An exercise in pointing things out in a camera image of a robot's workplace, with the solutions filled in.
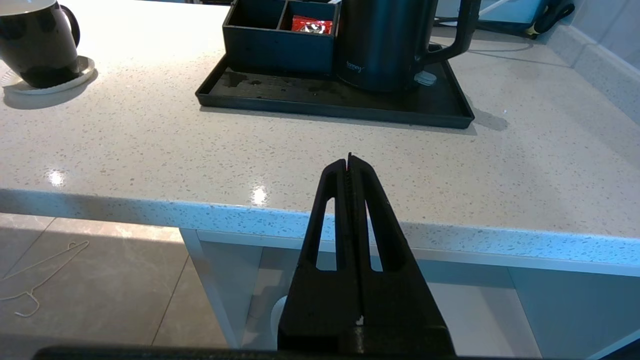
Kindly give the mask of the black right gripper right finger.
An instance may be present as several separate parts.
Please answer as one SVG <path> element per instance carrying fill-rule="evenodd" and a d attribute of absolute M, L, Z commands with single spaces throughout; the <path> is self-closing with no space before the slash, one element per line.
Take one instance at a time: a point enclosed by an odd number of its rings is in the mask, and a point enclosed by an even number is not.
<path fill-rule="evenodd" d="M 364 353 L 453 357 L 450 331 L 374 168 L 349 155 L 352 241 Z"/>

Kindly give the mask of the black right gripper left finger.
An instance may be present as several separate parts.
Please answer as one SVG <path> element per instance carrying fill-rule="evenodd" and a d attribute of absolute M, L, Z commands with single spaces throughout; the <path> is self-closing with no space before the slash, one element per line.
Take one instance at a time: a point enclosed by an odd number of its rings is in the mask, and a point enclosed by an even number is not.
<path fill-rule="evenodd" d="M 278 350 L 339 353 L 345 337 L 361 317 L 358 269 L 352 226 L 346 160 L 322 172 L 311 208 L 301 253 L 278 323 Z M 336 270 L 318 269 L 327 202 L 334 199 Z"/>

